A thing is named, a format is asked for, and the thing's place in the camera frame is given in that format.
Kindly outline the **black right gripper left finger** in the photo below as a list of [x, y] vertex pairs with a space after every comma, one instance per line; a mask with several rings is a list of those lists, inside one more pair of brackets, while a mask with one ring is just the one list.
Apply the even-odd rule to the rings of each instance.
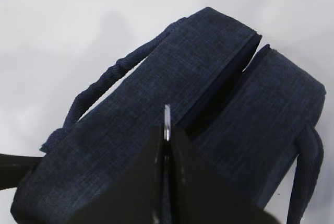
[[162, 128], [152, 127], [133, 163], [68, 223], [162, 223], [163, 147]]

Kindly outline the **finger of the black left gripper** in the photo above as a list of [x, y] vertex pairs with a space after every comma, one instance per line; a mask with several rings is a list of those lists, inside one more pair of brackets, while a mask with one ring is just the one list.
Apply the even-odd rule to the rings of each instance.
[[15, 188], [41, 162], [42, 157], [1, 154], [1, 190]]

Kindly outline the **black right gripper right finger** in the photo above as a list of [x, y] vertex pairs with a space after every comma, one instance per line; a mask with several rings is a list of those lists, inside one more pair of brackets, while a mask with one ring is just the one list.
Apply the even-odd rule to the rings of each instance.
[[168, 135], [172, 223], [278, 223], [216, 174], [182, 129]]

